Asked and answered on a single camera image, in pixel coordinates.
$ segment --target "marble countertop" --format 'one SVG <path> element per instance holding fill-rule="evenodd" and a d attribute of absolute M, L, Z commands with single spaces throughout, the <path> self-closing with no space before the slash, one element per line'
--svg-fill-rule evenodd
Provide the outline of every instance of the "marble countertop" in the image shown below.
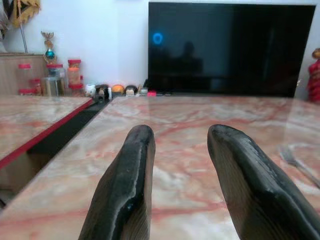
<path fill-rule="evenodd" d="M 0 96 L 0 168 L 88 107 L 87 97 Z"/>
<path fill-rule="evenodd" d="M 0 215 L 2 240 L 76 240 L 99 179 L 129 130 L 155 134 L 151 240 L 237 240 L 207 132 L 225 124 L 251 136 L 320 213 L 320 190 L 277 147 L 320 178 L 320 107 L 284 98 L 118 97 L 104 108 Z"/>

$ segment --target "gold trophy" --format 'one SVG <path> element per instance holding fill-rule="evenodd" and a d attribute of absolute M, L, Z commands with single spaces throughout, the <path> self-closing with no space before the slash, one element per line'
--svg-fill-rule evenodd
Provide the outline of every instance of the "gold trophy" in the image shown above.
<path fill-rule="evenodd" d="M 56 64 L 57 56 L 52 50 L 54 48 L 54 45 L 50 40 L 54 37 L 55 34 L 53 32 L 44 32 L 44 31 L 42 31 L 41 34 L 45 38 L 44 45 L 46 46 L 46 52 L 43 55 L 43 58 L 47 64 Z"/>

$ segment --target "television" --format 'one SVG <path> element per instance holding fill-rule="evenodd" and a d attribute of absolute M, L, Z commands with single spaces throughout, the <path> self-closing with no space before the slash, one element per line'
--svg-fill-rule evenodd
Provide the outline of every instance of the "television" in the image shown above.
<path fill-rule="evenodd" d="M 314 5 L 150 2 L 145 86 L 293 97 L 314 11 Z"/>

